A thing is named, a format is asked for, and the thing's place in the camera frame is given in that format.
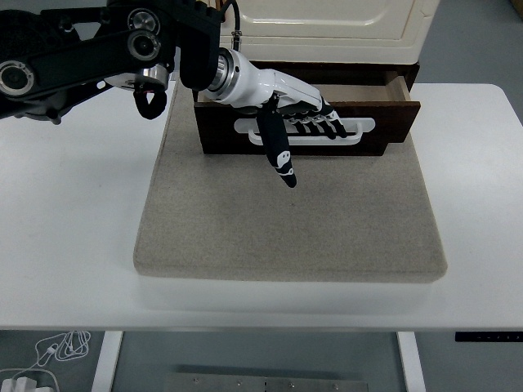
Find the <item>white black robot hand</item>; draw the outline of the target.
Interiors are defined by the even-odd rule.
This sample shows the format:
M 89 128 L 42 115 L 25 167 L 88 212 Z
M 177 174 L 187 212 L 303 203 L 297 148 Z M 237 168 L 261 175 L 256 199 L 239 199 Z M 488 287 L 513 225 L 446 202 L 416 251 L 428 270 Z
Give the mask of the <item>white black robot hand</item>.
M 297 179 L 285 120 L 300 132 L 322 131 L 331 140 L 347 136 L 336 110 L 312 85 L 274 69 L 258 69 L 238 51 L 221 49 L 219 60 L 231 74 L 221 81 L 215 100 L 256 114 L 266 157 L 288 187 L 295 187 Z

